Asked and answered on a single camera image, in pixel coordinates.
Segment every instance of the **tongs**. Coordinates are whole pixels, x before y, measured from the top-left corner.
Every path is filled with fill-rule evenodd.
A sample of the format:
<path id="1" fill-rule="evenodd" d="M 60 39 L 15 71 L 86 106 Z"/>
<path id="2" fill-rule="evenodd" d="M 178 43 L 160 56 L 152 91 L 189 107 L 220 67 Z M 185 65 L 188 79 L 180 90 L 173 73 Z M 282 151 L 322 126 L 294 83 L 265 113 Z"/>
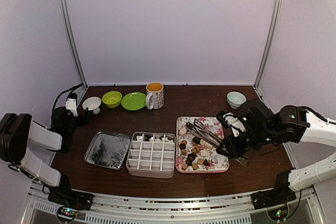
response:
<path id="1" fill-rule="evenodd" d="M 215 135 L 212 131 L 210 131 L 199 119 L 195 119 L 194 124 L 188 122 L 186 124 L 186 128 L 194 136 L 203 139 L 215 148 L 218 148 L 220 143 L 222 142 L 222 139 Z M 246 156 L 235 158 L 234 160 L 239 162 L 243 166 L 247 166 L 249 163 L 249 159 Z"/>

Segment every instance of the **wooden table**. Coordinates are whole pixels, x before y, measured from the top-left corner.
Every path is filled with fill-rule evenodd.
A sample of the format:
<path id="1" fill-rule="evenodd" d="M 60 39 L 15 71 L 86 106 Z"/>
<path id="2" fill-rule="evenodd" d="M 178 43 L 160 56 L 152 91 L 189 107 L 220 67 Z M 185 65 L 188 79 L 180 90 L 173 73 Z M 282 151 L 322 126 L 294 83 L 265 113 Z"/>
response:
<path id="1" fill-rule="evenodd" d="M 144 92 L 144 86 L 90 87 L 85 99 L 102 97 L 106 92 L 118 90 L 123 95 L 129 92 Z M 69 153 L 57 153 L 53 168 L 68 175 L 73 189 L 93 193 L 131 197 L 192 198 L 219 196 L 273 187 L 276 175 L 292 169 L 286 151 L 265 156 L 247 153 L 251 162 L 243 167 L 230 160 L 230 168 L 217 174 L 182 174 L 175 170 L 171 179 L 131 176 L 126 166 L 121 170 L 101 168 L 83 161 L 84 154 L 98 130 L 132 135 L 136 131 L 167 132 L 176 134 L 176 119 L 179 116 L 215 116 L 218 111 L 232 111 L 226 102 L 226 94 L 239 91 L 247 99 L 256 98 L 252 87 L 233 86 L 165 86 L 165 105 L 159 110 L 127 111 L 122 106 L 103 111 L 90 120 L 90 125 L 77 128 L 74 143 Z M 259 153 L 274 147 L 265 146 Z"/>

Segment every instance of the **white mug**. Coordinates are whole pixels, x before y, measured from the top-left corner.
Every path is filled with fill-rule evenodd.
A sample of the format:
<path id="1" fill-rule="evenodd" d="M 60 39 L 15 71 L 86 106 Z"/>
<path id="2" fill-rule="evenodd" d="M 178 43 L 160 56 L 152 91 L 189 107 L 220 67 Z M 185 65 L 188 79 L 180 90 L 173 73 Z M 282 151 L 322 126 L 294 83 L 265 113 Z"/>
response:
<path id="1" fill-rule="evenodd" d="M 146 86 L 147 97 L 146 107 L 149 110 L 160 109 L 163 107 L 163 84 L 159 82 L 152 82 Z"/>

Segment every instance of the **pink floral tray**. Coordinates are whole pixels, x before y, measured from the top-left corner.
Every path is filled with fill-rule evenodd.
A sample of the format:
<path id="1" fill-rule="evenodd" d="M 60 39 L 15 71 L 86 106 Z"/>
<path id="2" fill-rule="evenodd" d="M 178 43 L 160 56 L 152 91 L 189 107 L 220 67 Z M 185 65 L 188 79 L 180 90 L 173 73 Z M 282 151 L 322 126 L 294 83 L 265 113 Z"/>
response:
<path id="1" fill-rule="evenodd" d="M 208 151 L 206 158 L 210 166 L 199 165 L 197 170 L 193 170 L 191 166 L 188 166 L 187 170 L 182 170 L 182 166 L 185 164 L 186 156 L 181 154 L 180 143 L 182 140 L 187 141 L 186 150 L 187 154 L 191 153 L 191 149 L 194 147 L 194 143 L 192 142 L 193 135 L 187 131 L 186 134 L 181 135 L 180 130 L 185 128 L 187 122 L 194 123 L 195 119 L 199 119 L 201 122 L 205 124 L 209 130 L 215 133 L 220 138 L 224 138 L 223 128 L 216 118 L 198 118 L 198 117 L 190 117 L 190 116 L 182 116 L 176 121 L 176 169 L 181 173 L 223 173 L 229 169 L 229 160 L 227 157 L 223 155 L 219 155 L 216 153 L 216 148 L 207 147 L 205 145 L 201 145 L 202 150 Z M 199 155 L 197 156 L 194 162 L 201 158 Z"/>

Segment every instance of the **yellow-green bowl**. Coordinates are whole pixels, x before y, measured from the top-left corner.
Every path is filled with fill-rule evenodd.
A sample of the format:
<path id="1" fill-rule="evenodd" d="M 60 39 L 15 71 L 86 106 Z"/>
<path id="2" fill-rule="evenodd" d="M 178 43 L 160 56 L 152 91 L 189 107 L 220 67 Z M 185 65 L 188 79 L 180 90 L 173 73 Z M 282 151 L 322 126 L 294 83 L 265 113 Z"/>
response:
<path id="1" fill-rule="evenodd" d="M 108 108 L 116 108 L 121 103 L 122 94 L 118 91 L 111 91 L 106 93 L 102 101 Z"/>

